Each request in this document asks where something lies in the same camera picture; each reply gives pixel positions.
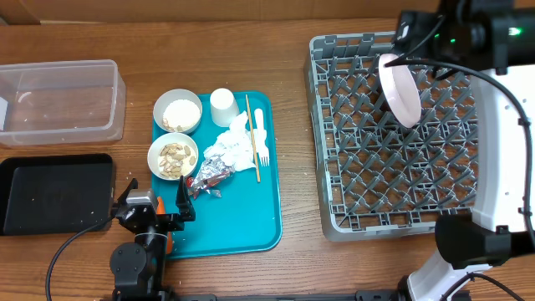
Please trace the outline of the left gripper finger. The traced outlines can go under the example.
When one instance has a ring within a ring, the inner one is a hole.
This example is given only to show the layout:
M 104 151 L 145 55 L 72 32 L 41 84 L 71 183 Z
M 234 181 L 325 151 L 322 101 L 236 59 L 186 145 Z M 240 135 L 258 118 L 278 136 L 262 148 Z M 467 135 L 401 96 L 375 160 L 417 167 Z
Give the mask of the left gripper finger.
M 194 222 L 196 220 L 196 212 L 191 203 L 186 178 L 184 176 L 181 176 L 179 179 L 176 193 L 176 206 L 179 209 L 179 216 L 182 221 Z
M 137 189 L 137 188 L 138 188 L 138 181 L 135 178 L 133 178 L 130 181 L 130 184 L 123 191 L 123 193 L 118 197 L 117 201 L 114 203 L 112 208 L 113 209 L 119 209 L 121 206 L 125 205 L 126 204 L 126 199 L 127 199 L 128 195 L 130 194 L 130 192 L 133 189 Z

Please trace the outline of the silver red foil wrapper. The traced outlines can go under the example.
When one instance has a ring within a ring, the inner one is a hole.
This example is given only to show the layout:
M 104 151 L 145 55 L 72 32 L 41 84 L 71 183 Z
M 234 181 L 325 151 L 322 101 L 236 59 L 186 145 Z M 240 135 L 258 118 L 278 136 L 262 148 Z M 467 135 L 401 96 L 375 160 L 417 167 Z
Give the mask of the silver red foil wrapper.
M 234 167 L 227 166 L 220 156 L 208 158 L 202 162 L 197 175 L 190 184 L 188 193 L 194 199 L 197 199 L 202 191 L 211 196 L 221 198 L 222 194 L 217 185 L 234 172 Z

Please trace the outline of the white bowl with peanuts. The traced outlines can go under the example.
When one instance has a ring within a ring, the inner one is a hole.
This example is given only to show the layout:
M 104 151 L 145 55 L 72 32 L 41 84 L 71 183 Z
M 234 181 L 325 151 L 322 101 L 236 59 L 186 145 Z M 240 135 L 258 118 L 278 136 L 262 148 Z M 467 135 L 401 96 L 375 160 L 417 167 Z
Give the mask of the white bowl with peanuts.
M 178 181 L 196 169 L 199 150 L 196 142 L 182 133 L 168 133 L 155 139 L 147 154 L 147 163 L 154 176 L 162 180 Z

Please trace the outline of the pink round plate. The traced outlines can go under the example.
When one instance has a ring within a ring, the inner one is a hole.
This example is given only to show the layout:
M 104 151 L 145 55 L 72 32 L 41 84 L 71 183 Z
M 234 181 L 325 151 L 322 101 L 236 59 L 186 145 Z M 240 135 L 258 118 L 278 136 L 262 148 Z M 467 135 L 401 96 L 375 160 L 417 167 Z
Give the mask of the pink round plate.
M 387 63 L 397 58 L 395 54 L 380 55 L 380 84 L 395 118 L 405 128 L 410 128 L 420 121 L 420 95 L 412 73 L 406 65 L 386 67 Z

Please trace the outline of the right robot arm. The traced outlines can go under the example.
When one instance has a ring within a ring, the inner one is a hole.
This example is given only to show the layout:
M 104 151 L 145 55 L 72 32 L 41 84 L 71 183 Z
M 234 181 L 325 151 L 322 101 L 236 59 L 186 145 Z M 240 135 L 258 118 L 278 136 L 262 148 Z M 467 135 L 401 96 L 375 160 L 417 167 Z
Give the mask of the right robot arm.
M 405 10 L 380 81 L 395 118 L 420 118 L 413 65 L 435 79 L 471 79 L 479 171 L 468 215 L 436 222 L 436 252 L 404 277 L 395 300 L 467 300 L 465 284 L 534 251 L 534 11 L 511 1 L 443 1 L 433 13 Z

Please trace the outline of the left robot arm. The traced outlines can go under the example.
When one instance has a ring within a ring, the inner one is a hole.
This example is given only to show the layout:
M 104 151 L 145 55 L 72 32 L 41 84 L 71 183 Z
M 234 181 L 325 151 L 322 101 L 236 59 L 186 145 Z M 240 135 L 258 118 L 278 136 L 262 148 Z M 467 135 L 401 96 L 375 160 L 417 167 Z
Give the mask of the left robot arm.
M 182 231 L 196 220 L 184 178 L 178 181 L 178 213 L 159 213 L 152 189 L 141 190 L 132 180 L 120 195 L 112 212 L 119 224 L 135 234 L 133 242 L 119 245 L 110 257 L 115 276 L 113 300 L 177 300 L 173 288 L 163 284 L 167 246 L 171 232 Z

